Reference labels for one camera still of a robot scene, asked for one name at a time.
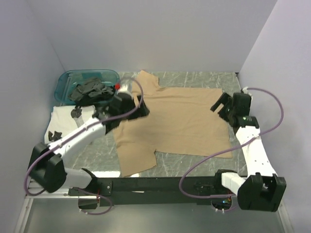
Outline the tan t shirt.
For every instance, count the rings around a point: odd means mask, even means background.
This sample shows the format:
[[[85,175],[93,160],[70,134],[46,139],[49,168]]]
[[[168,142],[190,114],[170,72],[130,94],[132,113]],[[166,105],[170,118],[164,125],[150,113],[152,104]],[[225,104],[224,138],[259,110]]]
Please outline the tan t shirt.
[[[123,121],[113,130],[121,175],[156,166],[155,152],[209,156],[230,148],[227,123],[210,110],[218,88],[161,87],[159,78],[140,71],[132,93],[144,92],[147,117]]]

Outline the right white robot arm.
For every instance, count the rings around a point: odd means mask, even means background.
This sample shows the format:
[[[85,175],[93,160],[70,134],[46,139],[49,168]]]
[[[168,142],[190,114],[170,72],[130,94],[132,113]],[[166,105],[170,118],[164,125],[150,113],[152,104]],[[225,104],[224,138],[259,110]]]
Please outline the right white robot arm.
[[[230,190],[237,195],[242,210],[275,212],[278,210],[286,189],[285,178],[277,175],[269,162],[264,149],[259,123],[250,116],[251,96],[246,93],[223,93],[211,107],[215,111],[219,106],[220,118],[228,122],[242,145],[247,166],[247,177],[241,177],[231,170],[220,169],[215,173],[213,188],[223,194]]]

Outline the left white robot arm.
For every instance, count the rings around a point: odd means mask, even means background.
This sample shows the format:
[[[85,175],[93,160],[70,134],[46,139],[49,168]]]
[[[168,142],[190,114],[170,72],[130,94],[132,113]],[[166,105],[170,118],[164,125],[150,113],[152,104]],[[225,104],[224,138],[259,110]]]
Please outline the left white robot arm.
[[[53,193],[61,187],[81,189],[86,195],[100,190],[98,178],[89,170],[70,169],[65,166],[68,158],[79,153],[82,147],[108,134],[124,120],[146,117],[149,109],[143,95],[138,103],[129,93],[118,93],[106,106],[100,107],[82,126],[67,136],[48,145],[39,143],[33,148],[26,176],[31,177],[43,191]]]

